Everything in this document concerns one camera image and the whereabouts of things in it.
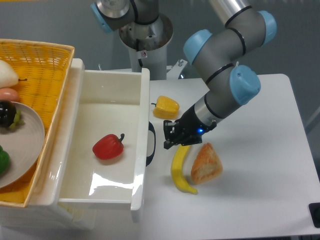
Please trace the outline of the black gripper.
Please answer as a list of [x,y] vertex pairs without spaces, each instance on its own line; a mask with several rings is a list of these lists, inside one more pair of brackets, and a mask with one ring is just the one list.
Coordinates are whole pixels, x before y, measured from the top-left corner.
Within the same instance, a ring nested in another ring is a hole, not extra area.
[[214,118],[210,119],[209,123],[203,123],[196,115],[195,106],[191,106],[178,120],[163,121],[164,149],[169,150],[176,145],[200,144],[203,141],[202,136],[217,126]]

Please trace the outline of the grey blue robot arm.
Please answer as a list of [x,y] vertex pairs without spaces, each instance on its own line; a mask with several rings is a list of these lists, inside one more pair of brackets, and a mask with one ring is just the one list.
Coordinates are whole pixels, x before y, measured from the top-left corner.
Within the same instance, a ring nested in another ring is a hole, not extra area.
[[[213,35],[206,29],[199,30],[183,46],[186,60],[209,90],[180,118],[164,121],[165,149],[201,143],[203,134],[261,89],[257,74],[245,65],[234,65],[234,61],[275,37],[275,18],[267,11],[254,10],[246,0],[213,0],[211,5],[224,31]],[[173,25],[160,13],[158,1],[97,0],[91,10],[104,32],[119,33],[134,72],[146,68],[153,80],[166,77]]]

